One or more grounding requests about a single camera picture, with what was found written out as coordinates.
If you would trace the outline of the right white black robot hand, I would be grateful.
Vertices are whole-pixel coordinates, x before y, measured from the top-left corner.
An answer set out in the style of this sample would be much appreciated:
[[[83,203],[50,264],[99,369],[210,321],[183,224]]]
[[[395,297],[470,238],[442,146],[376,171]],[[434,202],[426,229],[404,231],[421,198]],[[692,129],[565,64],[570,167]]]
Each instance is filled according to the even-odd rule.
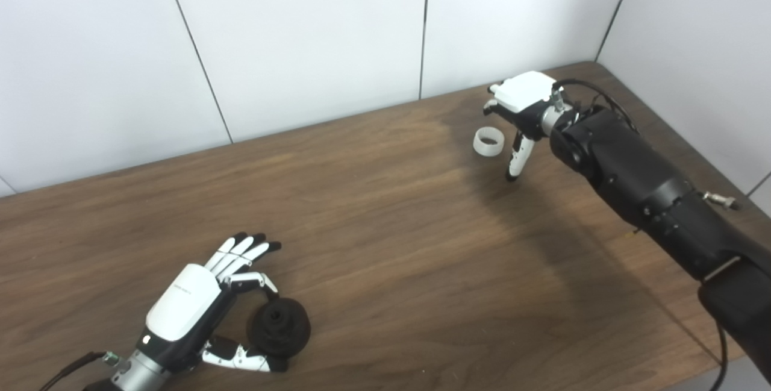
[[[492,98],[485,103],[482,113],[497,114],[517,128],[506,171],[509,182],[518,180],[535,143],[550,136],[554,122],[547,117],[557,113],[552,101],[554,83],[553,78],[541,72],[525,72],[488,88]]]

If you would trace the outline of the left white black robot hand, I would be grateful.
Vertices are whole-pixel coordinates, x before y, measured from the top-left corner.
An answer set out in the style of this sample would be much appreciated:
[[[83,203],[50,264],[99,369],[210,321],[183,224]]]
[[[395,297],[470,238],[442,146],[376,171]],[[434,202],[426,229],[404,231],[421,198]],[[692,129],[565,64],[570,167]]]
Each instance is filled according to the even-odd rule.
[[[237,233],[205,264],[187,264],[149,310],[137,342],[140,354],[169,374],[179,374],[200,363],[259,372],[284,372],[287,361],[228,342],[218,349],[214,331],[232,309],[237,297],[250,290],[264,290],[271,301],[278,289],[251,266],[281,243],[265,234]]]

